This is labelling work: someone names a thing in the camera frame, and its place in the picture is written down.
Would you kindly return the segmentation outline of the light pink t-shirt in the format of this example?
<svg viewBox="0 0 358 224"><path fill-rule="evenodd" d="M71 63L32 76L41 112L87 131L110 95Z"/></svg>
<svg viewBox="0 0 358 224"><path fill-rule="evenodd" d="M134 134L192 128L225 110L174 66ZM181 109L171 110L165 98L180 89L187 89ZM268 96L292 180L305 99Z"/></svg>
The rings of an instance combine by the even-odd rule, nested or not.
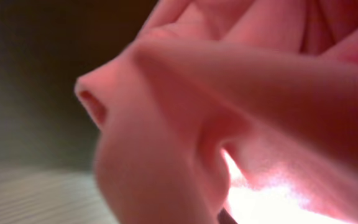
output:
<svg viewBox="0 0 358 224"><path fill-rule="evenodd" d="M358 223L358 1L160 1L75 94L119 223Z"/></svg>

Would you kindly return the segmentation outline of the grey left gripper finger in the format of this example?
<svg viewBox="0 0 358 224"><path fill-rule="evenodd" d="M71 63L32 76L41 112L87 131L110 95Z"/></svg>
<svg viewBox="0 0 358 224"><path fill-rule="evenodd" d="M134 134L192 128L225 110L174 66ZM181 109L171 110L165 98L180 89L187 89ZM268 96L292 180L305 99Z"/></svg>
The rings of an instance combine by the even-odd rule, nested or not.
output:
<svg viewBox="0 0 358 224"><path fill-rule="evenodd" d="M225 208L223 208L218 214L218 223L219 224L238 224Z"/></svg>

